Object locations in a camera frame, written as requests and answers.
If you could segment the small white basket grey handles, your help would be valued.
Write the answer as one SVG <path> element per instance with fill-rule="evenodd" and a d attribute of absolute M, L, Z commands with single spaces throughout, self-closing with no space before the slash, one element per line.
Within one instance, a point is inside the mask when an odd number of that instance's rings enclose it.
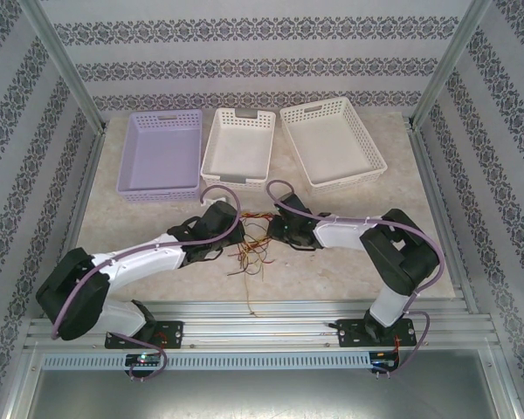
<path fill-rule="evenodd" d="M 270 169 L 276 113 L 250 108 L 216 110 L 200 175 L 208 186 L 261 192 Z"/>

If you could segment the purple perforated plastic basket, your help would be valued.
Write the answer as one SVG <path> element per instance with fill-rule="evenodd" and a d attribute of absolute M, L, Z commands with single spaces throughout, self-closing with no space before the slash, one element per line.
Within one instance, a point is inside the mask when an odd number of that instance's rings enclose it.
<path fill-rule="evenodd" d="M 131 203 L 195 201 L 200 195 L 203 113 L 131 113 L 116 191 Z"/>

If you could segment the large white perforated basket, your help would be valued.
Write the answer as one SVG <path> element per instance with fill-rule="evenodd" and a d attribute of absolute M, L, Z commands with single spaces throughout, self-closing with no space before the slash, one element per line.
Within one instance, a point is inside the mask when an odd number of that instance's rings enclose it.
<path fill-rule="evenodd" d="M 282 131 L 313 196 L 374 182 L 388 169 L 346 97 L 279 111 Z"/>

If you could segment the left controller circuit board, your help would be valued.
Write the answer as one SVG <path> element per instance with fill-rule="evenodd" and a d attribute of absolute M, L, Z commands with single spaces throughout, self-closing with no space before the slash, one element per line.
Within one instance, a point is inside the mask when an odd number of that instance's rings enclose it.
<path fill-rule="evenodd" d="M 128 354 L 125 359 L 126 367 L 159 367 L 161 356 L 159 354 Z"/>

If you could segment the controller circuit board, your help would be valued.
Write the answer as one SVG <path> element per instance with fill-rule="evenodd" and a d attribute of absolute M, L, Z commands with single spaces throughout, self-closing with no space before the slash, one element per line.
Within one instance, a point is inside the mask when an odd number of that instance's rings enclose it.
<path fill-rule="evenodd" d="M 379 373 L 391 373 L 399 366 L 400 355 L 398 349 L 389 352 L 371 352 L 369 356 L 372 369 Z"/>
<path fill-rule="evenodd" d="M 128 354 L 125 359 L 126 367 L 159 367 L 161 356 L 159 354 Z"/>

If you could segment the right controller circuit board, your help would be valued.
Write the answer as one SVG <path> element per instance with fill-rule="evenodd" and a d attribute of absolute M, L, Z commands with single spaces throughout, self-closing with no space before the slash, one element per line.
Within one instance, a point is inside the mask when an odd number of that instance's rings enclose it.
<path fill-rule="evenodd" d="M 399 366 L 400 355 L 398 349 L 389 352 L 371 352 L 369 356 L 372 369 L 379 373 L 391 373 Z"/>

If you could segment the grey metal sheet panel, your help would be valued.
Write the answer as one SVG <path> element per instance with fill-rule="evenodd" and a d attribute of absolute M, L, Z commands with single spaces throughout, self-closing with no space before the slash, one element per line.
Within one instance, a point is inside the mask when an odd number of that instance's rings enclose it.
<path fill-rule="evenodd" d="M 144 383 L 122 372 L 44 371 L 11 419 L 513 419 L 486 381 L 366 371 L 175 371 Z"/>

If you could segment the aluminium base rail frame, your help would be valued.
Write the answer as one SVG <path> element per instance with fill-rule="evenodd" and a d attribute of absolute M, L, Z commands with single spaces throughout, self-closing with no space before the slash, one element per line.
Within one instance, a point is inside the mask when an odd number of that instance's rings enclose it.
<path fill-rule="evenodd" d="M 183 322 L 182 350 L 301 351 L 338 348 L 338 319 L 363 316 L 367 300 L 160 302 L 146 307 L 158 320 Z M 410 316 L 417 333 L 426 332 L 424 349 L 477 349 L 498 346 L 488 314 L 473 314 L 461 295 L 419 299 Z"/>

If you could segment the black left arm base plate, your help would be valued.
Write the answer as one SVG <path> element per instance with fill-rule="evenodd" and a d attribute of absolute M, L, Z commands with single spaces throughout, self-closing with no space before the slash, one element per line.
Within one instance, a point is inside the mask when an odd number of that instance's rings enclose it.
<path fill-rule="evenodd" d="M 158 320 L 154 324 L 146 324 L 131 338 L 161 349 L 179 349 L 182 345 L 183 326 L 182 321 Z M 107 334 L 104 345 L 106 349 L 144 348 L 141 344 L 115 337 L 112 333 Z"/>

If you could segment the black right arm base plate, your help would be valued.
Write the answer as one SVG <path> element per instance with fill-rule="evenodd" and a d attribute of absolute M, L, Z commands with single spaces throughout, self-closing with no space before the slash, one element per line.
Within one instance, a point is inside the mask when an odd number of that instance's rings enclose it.
<path fill-rule="evenodd" d="M 384 327 L 372 319 L 338 319 L 329 326 L 337 331 L 340 347 L 414 347 L 417 344 L 411 319 Z"/>

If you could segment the aluminium side rail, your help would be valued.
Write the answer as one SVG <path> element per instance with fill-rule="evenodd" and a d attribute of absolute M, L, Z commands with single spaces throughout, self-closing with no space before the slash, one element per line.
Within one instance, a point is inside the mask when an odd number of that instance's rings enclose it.
<path fill-rule="evenodd" d="M 48 293 L 49 275 L 78 240 L 101 142 L 90 128 L 73 128 L 54 166 L 33 244 L 36 303 Z"/>
<path fill-rule="evenodd" d="M 427 155 L 423 138 L 419 132 L 416 132 L 411 127 L 407 129 L 407 134 L 410 139 L 418 172 L 424 185 L 424 191 L 431 209 L 433 222 L 438 233 L 438 240 L 445 254 L 446 269 L 450 274 L 454 287 L 462 292 L 468 311 L 473 314 L 478 314 L 479 308 L 473 297 L 472 288 L 462 262 L 462 257 L 459 254 L 456 240 L 452 234 L 452 227 L 449 223 L 442 194 L 430 158 Z"/>

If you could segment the aluminium corner post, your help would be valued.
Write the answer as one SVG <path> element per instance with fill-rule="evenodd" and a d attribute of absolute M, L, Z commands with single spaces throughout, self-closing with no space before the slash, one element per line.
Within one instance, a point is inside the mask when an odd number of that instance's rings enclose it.
<path fill-rule="evenodd" d="M 477 30 L 492 2 L 493 0 L 471 0 L 437 68 L 432 74 L 431 80 L 424 89 L 413 114 L 409 118 L 410 126 L 413 130 L 417 130 L 424 124 L 435 100 L 444 88 L 445 82 L 452 74 L 473 33 Z"/>
<path fill-rule="evenodd" d="M 106 122 L 100 115 L 92 95 L 86 89 L 84 81 L 79 75 L 76 65 L 72 62 L 52 22 L 46 15 L 40 0 L 17 0 L 23 13 L 29 20 L 41 43 L 47 50 L 50 58 L 69 87 L 79 108 L 86 116 L 87 122 L 93 130 L 103 132 Z"/>

